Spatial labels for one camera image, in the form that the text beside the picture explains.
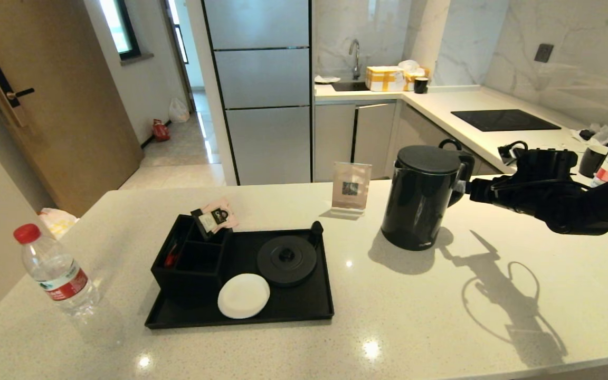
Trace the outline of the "white sink cabinet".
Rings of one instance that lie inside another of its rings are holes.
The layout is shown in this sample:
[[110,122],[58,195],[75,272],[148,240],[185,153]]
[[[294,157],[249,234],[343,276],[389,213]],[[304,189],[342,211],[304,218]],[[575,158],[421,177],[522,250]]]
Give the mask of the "white sink cabinet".
[[390,176],[388,152],[396,101],[327,102],[315,106],[314,182],[333,180],[335,162],[372,166],[372,179]]

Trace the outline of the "black mug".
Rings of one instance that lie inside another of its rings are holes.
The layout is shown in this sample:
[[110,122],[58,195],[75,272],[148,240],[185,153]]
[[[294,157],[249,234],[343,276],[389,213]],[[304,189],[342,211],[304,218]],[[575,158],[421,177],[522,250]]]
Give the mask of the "black mug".
[[578,172],[582,176],[593,178],[594,174],[600,168],[606,155],[608,147],[605,145],[590,145],[582,154],[581,163],[579,164]]

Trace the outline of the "grey counter base cabinets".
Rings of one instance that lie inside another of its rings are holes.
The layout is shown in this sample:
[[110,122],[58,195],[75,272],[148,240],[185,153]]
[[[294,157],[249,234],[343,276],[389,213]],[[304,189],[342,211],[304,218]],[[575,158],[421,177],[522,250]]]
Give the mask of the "grey counter base cabinets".
[[476,163],[473,169],[474,176],[502,175],[502,173],[504,173],[476,154],[468,145],[463,144],[459,139],[449,135],[449,133],[445,132],[441,127],[425,117],[425,115],[415,110],[414,107],[405,103],[405,101],[401,102],[395,141],[388,157],[387,166],[393,168],[398,151],[403,147],[409,145],[432,145],[438,147],[439,144],[446,139],[455,140],[459,147],[461,147],[461,150],[475,158]]

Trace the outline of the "dark framed window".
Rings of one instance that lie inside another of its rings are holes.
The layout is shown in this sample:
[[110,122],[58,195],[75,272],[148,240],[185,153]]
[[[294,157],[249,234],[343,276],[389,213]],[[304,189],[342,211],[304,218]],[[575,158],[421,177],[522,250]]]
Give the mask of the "dark framed window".
[[99,0],[99,4],[121,60],[140,57],[140,46],[125,0]]

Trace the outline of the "acrylic WiFi QR sign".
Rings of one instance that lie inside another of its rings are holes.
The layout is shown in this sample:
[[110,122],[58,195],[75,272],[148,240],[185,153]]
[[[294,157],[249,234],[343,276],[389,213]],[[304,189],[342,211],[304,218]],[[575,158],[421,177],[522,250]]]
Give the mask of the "acrylic WiFi QR sign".
[[365,214],[372,165],[335,162],[331,214],[347,219]]

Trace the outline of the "black round kettle base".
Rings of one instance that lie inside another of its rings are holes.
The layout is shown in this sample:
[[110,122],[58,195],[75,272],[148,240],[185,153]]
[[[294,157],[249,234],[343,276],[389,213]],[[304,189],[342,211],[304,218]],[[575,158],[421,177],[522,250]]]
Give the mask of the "black round kettle base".
[[277,236],[256,254],[256,267],[269,284],[295,287],[306,281],[318,264],[312,243],[301,236]]

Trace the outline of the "black induction cooktop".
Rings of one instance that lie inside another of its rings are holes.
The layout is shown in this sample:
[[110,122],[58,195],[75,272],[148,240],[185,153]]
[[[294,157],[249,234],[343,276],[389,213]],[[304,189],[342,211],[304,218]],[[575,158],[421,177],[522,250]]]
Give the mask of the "black induction cooktop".
[[452,111],[452,115],[483,132],[559,130],[547,122],[522,110]]

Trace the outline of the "brown wooden door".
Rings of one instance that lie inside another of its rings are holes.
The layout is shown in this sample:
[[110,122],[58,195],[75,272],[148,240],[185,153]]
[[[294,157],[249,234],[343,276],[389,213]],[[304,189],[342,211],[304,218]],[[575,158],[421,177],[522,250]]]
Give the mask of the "brown wooden door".
[[84,0],[0,0],[0,67],[20,99],[19,128],[3,122],[58,208],[78,217],[117,190],[143,151]]

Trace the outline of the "black electric kettle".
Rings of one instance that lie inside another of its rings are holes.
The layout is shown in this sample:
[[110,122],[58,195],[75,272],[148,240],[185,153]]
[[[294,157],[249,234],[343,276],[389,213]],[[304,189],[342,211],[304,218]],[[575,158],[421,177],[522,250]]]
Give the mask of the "black electric kettle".
[[448,207],[464,195],[475,158],[461,150],[410,145],[396,155],[391,189],[381,225],[388,242],[413,252],[436,242]]

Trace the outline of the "crumpled clear plastic wrapper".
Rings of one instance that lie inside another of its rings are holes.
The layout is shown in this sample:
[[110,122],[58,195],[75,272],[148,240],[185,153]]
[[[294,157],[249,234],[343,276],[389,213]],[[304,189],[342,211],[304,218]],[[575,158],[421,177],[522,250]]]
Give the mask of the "crumpled clear plastic wrapper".
[[592,123],[588,128],[572,130],[572,137],[582,144],[608,147],[608,125]]

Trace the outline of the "silver refrigerator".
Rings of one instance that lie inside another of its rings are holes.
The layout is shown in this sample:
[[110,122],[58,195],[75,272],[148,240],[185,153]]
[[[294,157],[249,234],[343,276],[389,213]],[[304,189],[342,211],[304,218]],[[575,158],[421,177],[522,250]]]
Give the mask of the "silver refrigerator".
[[201,0],[239,185],[312,180],[312,0]]

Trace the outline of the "chrome faucet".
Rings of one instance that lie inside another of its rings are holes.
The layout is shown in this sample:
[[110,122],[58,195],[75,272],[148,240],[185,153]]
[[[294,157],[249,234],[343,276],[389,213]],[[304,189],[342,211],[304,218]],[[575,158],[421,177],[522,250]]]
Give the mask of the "chrome faucet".
[[360,63],[360,43],[357,39],[353,39],[349,49],[348,55],[353,58],[353,67],[351,70],[352,80],[358,80],[361,77],[361,63]]

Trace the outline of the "black compartment organizer box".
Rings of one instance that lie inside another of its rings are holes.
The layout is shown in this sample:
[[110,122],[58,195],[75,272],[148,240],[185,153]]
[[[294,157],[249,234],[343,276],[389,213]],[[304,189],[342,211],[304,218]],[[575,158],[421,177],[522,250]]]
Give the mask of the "black compartment organizer box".
[[[179,298],[217,293],[226,281],[233,235],[232,229],[222,229],[204,241],[193,217],[178,215],[150,267],[161,291]],[[178,243],[176,264],[165,269],[164,260],[174,243]]]

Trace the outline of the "pink tea sachet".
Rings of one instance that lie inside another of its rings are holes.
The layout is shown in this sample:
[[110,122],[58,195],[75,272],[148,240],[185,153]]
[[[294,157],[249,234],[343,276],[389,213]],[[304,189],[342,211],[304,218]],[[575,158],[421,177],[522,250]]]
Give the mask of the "pink tea sachet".
[[222,229],[232,229],[238,226],[239,221],[230,207],[226,197],[222,197],[202,208],[191,211],[201,238],[210,241]]

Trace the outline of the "yellow white plastic bag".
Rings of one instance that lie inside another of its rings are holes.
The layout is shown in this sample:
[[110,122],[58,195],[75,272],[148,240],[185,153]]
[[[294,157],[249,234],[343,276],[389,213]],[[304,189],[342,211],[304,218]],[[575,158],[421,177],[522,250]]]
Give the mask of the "yellow white plastic bag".
[[60,240],[80,220],[64,210],[48,207],[41,209],[38,215],[56,240]]

